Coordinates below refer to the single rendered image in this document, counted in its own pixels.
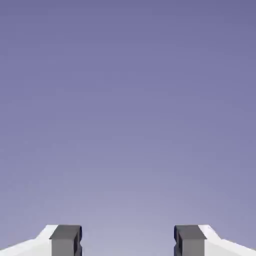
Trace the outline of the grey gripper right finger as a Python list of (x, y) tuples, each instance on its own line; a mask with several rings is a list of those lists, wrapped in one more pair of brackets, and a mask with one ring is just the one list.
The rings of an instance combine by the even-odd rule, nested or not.
[(208, 224), (175, 225), (173, 256), (256, 256), (256, 249), (222, 239)]

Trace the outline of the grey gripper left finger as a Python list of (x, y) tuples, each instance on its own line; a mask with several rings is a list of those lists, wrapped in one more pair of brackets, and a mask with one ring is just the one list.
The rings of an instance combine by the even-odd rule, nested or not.
[(83, 256), (78, 224), (48, 224), (33, 239), (0, 249), (0, 256)]

